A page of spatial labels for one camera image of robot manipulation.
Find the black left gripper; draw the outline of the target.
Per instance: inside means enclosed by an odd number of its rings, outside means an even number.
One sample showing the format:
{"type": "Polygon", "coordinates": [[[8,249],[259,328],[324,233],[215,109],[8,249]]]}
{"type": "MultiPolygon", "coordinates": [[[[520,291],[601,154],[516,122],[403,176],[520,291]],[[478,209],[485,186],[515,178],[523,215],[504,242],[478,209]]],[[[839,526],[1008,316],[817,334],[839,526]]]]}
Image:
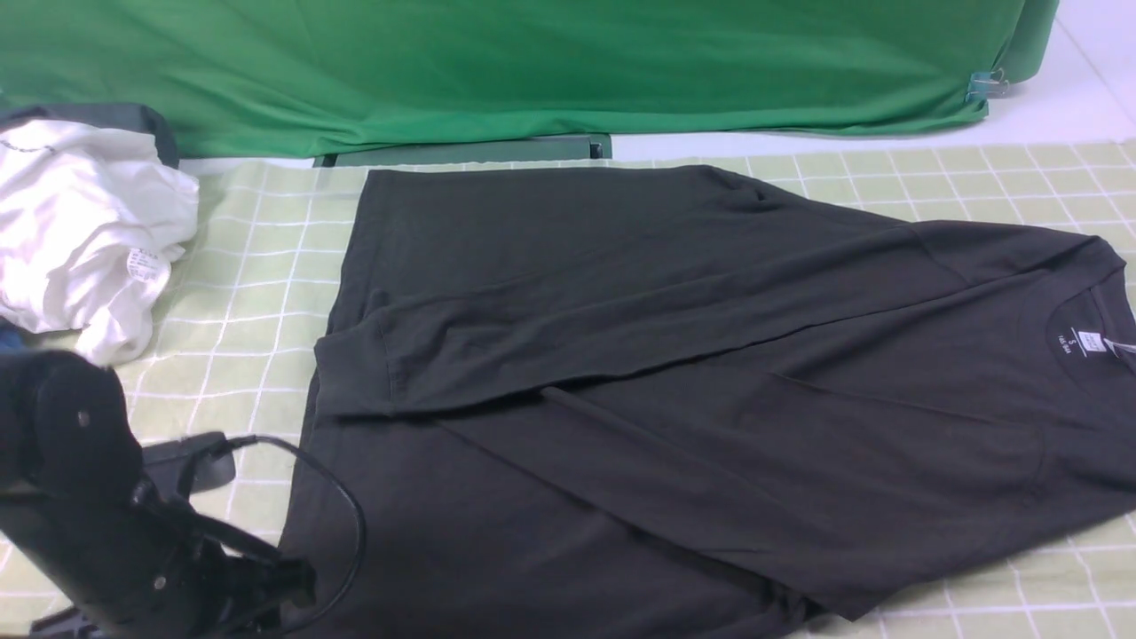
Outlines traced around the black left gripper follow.
{"type": "Polygon", "coordinates": [[[26,501],[26,555],[70,601],[32,638],[273,638],[317,576],[218,518],[161,501],[26,501]]]}

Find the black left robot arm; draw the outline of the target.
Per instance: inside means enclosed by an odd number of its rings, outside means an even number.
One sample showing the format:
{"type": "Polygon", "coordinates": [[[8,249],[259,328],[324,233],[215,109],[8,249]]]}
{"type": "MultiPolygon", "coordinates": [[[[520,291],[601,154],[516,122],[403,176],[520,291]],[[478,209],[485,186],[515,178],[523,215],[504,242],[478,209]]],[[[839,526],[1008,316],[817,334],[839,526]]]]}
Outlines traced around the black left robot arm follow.
{"type": "Polygon", "coordinates": [[[3,536],[72,604],[43,638],[260,638],[315,570],[187,501],[234,478],[222,433],[142,446],[122,380],[77,352],[3,355],[3,536]]]}

